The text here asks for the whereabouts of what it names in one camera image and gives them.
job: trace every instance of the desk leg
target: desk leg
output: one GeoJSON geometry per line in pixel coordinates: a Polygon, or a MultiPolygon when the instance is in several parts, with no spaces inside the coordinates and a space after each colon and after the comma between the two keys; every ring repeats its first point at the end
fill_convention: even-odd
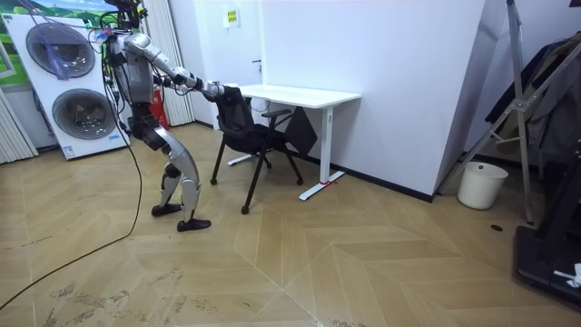
{"type": "Polygon", "coordinates": [[[333,107],[328,107],[323,113],[323,126],[320,140],[320,183],[301,194],[299,199],[307,201],[312,195],[322,190],[345,172],[336,172],[329,177],[330,170],[330,139],[333,131],[333,107]]]}

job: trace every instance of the humanoid robot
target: humanoid robot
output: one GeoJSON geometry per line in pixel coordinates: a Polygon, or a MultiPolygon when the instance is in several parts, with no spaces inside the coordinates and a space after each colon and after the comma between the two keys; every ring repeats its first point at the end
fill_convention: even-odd
{"type": "Polygon", "coordinates": [[[108,31],[105,40],[106,60],[112,67],[123,98],[133,112],[131,132],[152,150],[162,150],[168,158],[162,176],[162,199],[152,208],[153,216],[183,210],[178,232],[210,227],[207,220],[193,218],[200,197],[200,176],[190,152],[152,116],[154,75],[158,69],[167,77],[161,84],[202,92],[206,98],[224,94],[218,83],[204,82],[182,67],[175,66],[160,49],[153,45],[149,36],[135,33],[143,12],[138,11],[139,1],[105,0],[118,9],[119,28],[108,31]],[[182,203],[169,203],[178,184],[182,186],[182,203]]]}

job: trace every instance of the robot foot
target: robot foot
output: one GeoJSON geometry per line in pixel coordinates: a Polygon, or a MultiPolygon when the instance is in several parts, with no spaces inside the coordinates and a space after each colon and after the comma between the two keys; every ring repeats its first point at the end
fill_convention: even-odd
{"type": "Polygon", "coordinates": [[[166,203],[164,206],[156,205],[152,208],[152,216],[159,217],[165,214],[177,213],[181,209],[181,204],[166,203]]]}
{"type": "Polygon", "coordinates": [[[178,232],[197,231],[206,229],[212,225],[211,221],[191,218],[188,222],[181,221],[178,223],[178,232]]]}

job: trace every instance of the chair leg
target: chair leg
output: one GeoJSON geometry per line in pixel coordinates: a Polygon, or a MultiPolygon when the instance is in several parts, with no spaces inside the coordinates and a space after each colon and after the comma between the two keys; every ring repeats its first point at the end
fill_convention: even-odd
{"type": "Polygon", "coordinates": [[[264,163],[266,164],[266,168],[272,168],[272,163],[269,161],[269,158],[267,158],[266,155],[264,155],[264,163]]]}
{"type": "Polygon", "coordinates": [[[297,164],[294,163],[294,160],[292,159],[291,154],[289,154],[288,152],[285,152],[285,154],[287,155],[287,158],[289,158],[289,163],[292,166],[292,170],[297,175],[297,185],[302,185],[303,181],[302,181],[302,175],[300,175],[299,167],[297,167],[297,164]]]}
{"type": "Polygon", "coordinates": [[[220,169],[220,163],[222,162],[222,155],[224,154],[224,146],[226,143],[222,138],[222,143],[220,144],[220,151],[218,151],[218,158],[216,159],[216,165],[214,166],[214,172],[212,173],[212,178],[210,180],[210,184],[215,185],[218,183],[216,177],[218,176],[218,170],[220,169]]]}
{"type": "Polygon", "coordinates": [[[258,177],[261,174],[262,163],[266,159],[265,153],[266,151],[261,152],[261,156],[258,159],[258,164],[256,165],[256,170],[254,171],[254,176],[252,177],[251,189],[248,190],[248,195],[246,196],[246,203],[242,207],[242,214],[247,214],[250,212],[250,205],[252,201],[252,196],[254,195],[254,189],[256,188],[256,183],[258,182],[258,177]]]}

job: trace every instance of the robot leg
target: robot leg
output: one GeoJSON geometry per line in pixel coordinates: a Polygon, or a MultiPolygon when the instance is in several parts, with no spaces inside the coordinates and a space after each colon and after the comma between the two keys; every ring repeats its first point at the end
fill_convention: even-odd
{"type": "Polygon", "coordinates": [[[168,163],[165,165],[165,169],[162,177],[162,199],[160,203],[152,208],[152,216],[159,217],[161,215],[175,213],[182,209],[182,205],[179,203],[169,203],[172,199],[173,192],[180,183],[180,178],[182,177],[182,172],[177,169],[173,164],[168,163]]]}
{"type": "Polygon", "coordinates": [[[162,151],[182,177],[180,183],[182,185],[183,220],[178,223],[178,232],[210,227],[212,224],[210,221],[193,218],[200,197],[200,177],[192,155],[183,144],[163,128],[155,128],[154,131],[164,140],[165,145],[162,151]]]}
{"type": "Polygon", "coordinates": [[[200,184],[187,176],[182,178],[183,220],[178,223],[178,232],[208,228],[212,222],[193,218],[200,197],[200,184]]]}

